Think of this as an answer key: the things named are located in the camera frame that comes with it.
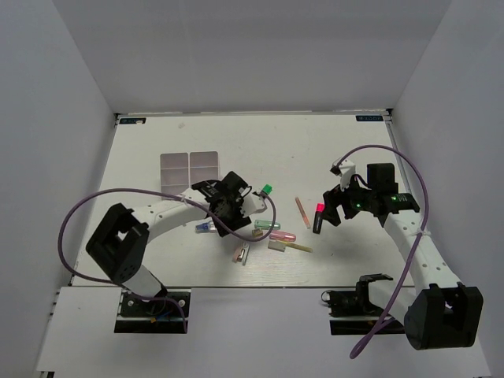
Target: white platform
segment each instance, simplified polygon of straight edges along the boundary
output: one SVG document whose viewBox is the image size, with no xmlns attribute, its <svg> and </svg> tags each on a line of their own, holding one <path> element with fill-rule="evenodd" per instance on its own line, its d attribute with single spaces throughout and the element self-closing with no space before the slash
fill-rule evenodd
<svg viewBox="0 0 504 378">
<path fill-rule="evenodd" d="M 298 243 L 313 253 L 267 249 L 267 241 L 251 246 L 246 266 L 234 264 L 239 241 L 231 236 L 196 235 L 193 224 L 177 228 L 147 247 L 144 264 L 170 287 L 334 287 L 353 286 L 358 277 L 386 273 L 398 277 L 404 266 L 395 244 L 368 213 L 333 228 L 324 223 L 321 235 L 307 230 L 295 204 L 299 196 L 313 221 L 322 194 L 339 178 L 329 172 L 332 162 L 355 146 L 390 146 L 384 122 L 357 122 L 353 115 L 199 115 L 148 117 L 145 124 L 118 125 L 101 189 L 137 187 L 160 189 L 159 156 L 164 153 L 216 150 L 220 173 L 236 171 L 260 189 L 273 186 L 272 198 L 282 229 L 294 232 Z M 363 150 L 351 158 L 358 172 L 366 164 L 393 162 L 392 153 Z M 396 176 L 403 189 L 398 169 Z M 113 204 L 143 206 L 159 198 L 114 194 L 98 198 L 78 257 L 79 271 L 105 278 L 84 250 L 98 222 Z M 257 217 L 269 219 L 271 212 Z M 252 227 L 242 232 L 249 235 Z M 74 285 L 90 285 L 75 279 Z M 406 285 L 412 285 L 410 278 Z"/>
<path fill-rule="evenodd" d="M 331 335 L 322 289 L 192 291 L 186 335 L 114 334 L 120 289 L 64 287 L 37 369 L 54 378 L 473 378 L 489 376 L 480 344 L 414 350 L 378 335 L 356 360 L 360 336 Z"/>
</svg>

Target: blue label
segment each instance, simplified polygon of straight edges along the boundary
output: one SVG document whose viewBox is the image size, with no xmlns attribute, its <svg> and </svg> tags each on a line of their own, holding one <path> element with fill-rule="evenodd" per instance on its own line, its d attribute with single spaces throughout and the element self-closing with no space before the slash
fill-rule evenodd
<svg viewBox="0 0 504 378">
<path fill-rule="evenodd" d="M 357 122 L 383 122 L 384 118 L 382 116 L 371 116 L 371 115 L 364 115 L 364 116 L 355 116 L 355 119 Z"/>
</svg>

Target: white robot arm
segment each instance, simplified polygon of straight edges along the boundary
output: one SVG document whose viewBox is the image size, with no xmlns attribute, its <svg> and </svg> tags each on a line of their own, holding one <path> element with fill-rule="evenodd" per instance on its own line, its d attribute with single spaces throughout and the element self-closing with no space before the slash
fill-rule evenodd
<svg viewBox="0 0 504 378">
<path fill-rule="evenodd" d="M 266 210 L 264 197 L 246 193 L 250 187 L 234 172 L 222 181 L 201 182 L 187 189 L 181 202 L 159 201 L 140 208 L 112 206 L 86 250 L 116 285 L 145 297 L 164 295 L 162 283 L 142 265 L 146 245 L 180 225 L 208 217 L 210 210 L 232 231 L 250 223 L 249 215 Z M 218 222 L 220 236 L 228 231 Z"/>
<path fill-rule="evenodd" d="M 346 219 L 361 211 L 372 213 L 405 261 L 417 234 L 423 233 L 409 268 L 415 291 L 402 289 L 389 315 L 404 325 L 406 336 L 416 349 L 470 347 L 476 339 L 483 296 L 477 287 L 462 284 L 429 233 L 421 231 L 420 208 L 411 194 L 398 193 L 394 170 L 393 164 L 369 164 L 368 183 L 359 178 L 365 186 L 361 187 L 351 161 L 345 160 L 339 168 L 333 165 L 332 172 L 342 180 L 324 193 L 322 218 L 338 226 L 338 206 L 342 206 Z M 355 301 L 339 301 L 341 297 L 334 295 L 333 304 L 347 306 L 348 313 L 355 313 L 356 308 L 365 313 L 374 306 L 385 309 L 396 285 L 387 275 L 363 276 L 356 286 Z"/>
</svg>

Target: green highlighter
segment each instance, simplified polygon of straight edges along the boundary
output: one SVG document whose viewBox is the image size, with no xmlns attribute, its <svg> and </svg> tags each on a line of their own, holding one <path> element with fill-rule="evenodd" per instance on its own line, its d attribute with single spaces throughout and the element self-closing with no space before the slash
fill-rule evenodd
<svg viewBox="0 0 504 378">
<path fill-rule="evenodd" d="M 257 219 L 254 222 L 254 227 L 255 228 L 261 228 L 263 230 L 269 230 L 271 228 L 272 222 L 270 220 L 261 220 Z M 280 223 L 275 222 L 275 227 L 273 227 L 274 230 L 280 230 Z"/>
</svg>

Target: pink pen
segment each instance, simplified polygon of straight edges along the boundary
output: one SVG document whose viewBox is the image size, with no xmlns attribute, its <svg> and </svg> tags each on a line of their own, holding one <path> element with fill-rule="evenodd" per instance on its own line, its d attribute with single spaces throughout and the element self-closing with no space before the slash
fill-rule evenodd
<svg viewBox="0 0 504 378">
<path fill-rule="evenodd" d="M 269 238 L 271 240 L 279 240 L 281 242 L 295 242 L 296 235 L 291 234 L 289 232 L 277 231 L 274 230 L 271 234 L 269 234 Z"/>
</svg>

